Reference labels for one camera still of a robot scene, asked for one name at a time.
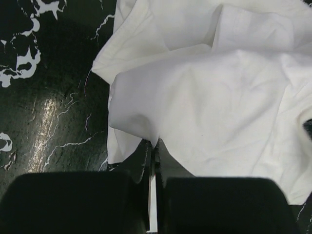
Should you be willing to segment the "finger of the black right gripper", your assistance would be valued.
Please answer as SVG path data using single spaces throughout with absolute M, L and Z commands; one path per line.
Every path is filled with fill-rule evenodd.
M 312 140 L 312 119 L 311 118 L 303 118 L 301 120 L 302 125 L 302 138 L 305 141 Z

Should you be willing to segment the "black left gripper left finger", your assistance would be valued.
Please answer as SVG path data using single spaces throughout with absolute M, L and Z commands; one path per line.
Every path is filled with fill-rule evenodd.
M 24 174 L 0 202 L 3 234 L 144 234 L 152 147 L 142 140 L 110 172 Z

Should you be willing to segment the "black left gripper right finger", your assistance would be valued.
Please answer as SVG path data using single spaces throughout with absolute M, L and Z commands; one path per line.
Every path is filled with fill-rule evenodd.
M 160 140 L 155 149 L 160 234 L 297 234 L 280 188 L 270 179 L 196 177 Z

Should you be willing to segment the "white daisy print t-shirt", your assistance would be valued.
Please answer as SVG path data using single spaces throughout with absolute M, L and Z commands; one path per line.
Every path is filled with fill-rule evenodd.
M 119 0 L 92 66 L 110 85 L 109 164 L 162 140 L 195 176 L 312 191 L 312 10 L 301 0 Z

